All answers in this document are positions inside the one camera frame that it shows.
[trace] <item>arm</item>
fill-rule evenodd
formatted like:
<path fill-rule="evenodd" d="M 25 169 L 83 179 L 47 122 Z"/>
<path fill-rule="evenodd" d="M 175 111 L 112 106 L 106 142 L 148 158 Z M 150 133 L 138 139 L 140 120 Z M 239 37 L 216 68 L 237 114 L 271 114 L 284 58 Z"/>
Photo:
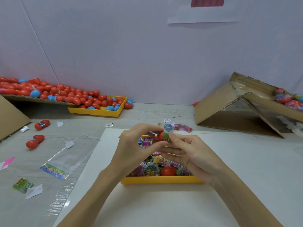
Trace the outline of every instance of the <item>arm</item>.
<path fill-rule="evenodd" d="M 101 171 L 78 204 L 66 215 L 57 227 L 90 227 L 95 222 L 104 202 L 116 185 L 138 167 L 153 152 L 168 145 L 167 141 L 157 142 L 147 149 L 138 145 L 141 135 L 153 137 L 164 128 L 149 124 L 138 124 L 130 130 L 122 132 L 116 152 L 111 163 Z"/>
<path fill-rule="evenodd" d="M 213 187 L 240 227 L 283 227 L 248 186 L 199 137 L 171 132 L 169 138 L 171 147 L 161 148 L 161 155 L 184 165 Z"/>

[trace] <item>pile of red eggs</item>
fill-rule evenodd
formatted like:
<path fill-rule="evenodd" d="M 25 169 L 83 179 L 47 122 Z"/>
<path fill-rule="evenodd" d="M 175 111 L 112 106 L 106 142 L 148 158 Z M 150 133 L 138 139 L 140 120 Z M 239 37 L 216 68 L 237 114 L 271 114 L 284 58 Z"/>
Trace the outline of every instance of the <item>pile of red eggs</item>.
<path fill-rule="evenodd" d="M 107 95 L 100 95 L 99 91 L 84 91 L 81 88 L 70 87 L 64 84 L 49 84 L 35 78 L 28 81 L 18 80 L 16 78 L 0 77 L 0 94 L 30 96 L 31 92 L 38 90 L 39 98 L 52 99 L 59 102 L 73 103 L 79 105 L 79 108 L 94 107 L 100 109 L 101 106 L 122 105 L 124 99 L 113 99 Z M 125 108 L 131 109 L 132 105 L 125 104 Z"/>

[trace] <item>yellow basket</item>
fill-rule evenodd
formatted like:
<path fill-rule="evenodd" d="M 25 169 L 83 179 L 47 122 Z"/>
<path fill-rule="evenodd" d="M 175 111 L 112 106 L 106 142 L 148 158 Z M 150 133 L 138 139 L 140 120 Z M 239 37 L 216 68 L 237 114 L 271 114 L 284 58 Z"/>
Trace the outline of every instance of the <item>yellow basket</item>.
<path fill-rule="evenodd" d="M 68 110 L 70 113 L 72 114 L 85 114 L 85 115 L 95 115 L 95 116 L 109 116 L 109 117 L 119 117 L 121 111 L 124 108 L 124 104 L 127 101 L 127 97 L 124 96 L 114 96 L 115 98 L 122 98 L 123 103 L 122 105 L 119 107 L 119 109 L 117 111 L 106 111 L 105 108 L 106 107 L 101 107 L 99 110 L 98 109 L 86 109 L 86 108 L 78 108 L 78 107 L 74 107 L 74 106 L 69 106 Z"/>
<path fill-rule="evenodd" d="M 125 177 L 121 184 L 203 183 L 196 176 Z"/>

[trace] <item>person's left hand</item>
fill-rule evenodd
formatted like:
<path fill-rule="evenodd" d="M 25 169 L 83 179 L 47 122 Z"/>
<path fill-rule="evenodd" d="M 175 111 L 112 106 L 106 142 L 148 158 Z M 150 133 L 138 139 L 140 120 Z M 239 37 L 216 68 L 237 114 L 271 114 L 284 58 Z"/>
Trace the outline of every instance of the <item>person's left hand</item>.
<path fill-rule="evenodd" d="M 109 166 L 118 172 L 119 177 L 123 179 L 135 168 L 137 168 L 148 156 L 158 151 L 161 147 L 167 146 L 167 141 L 155 142 L 148 148 L 141 148 L 138 145 L 138 139 L 142 135 L 149 135 L 151 138 L 154 134 L 164 131 L 164 128 L 145 123 L 139 123 L 133 128 L 123 131 L 116 152 Z"/>

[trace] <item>white wall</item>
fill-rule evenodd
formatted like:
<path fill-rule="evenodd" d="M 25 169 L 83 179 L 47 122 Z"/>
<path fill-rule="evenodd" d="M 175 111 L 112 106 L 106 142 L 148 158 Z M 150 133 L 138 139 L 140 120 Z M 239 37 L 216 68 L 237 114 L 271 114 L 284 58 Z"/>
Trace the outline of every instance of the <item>white wall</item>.
<path fill-rule="evenodd" d="M 167 0 L 21 0 L 60 83 L 191 104 L 233 71 L 303 93 L 303 0 L 250 0 L 242 22 L 167 24 Z"/>
<path fill-rule="evenodd" d="M 20 0 L 0 1 L 0 76 L 58 83 Z"/>

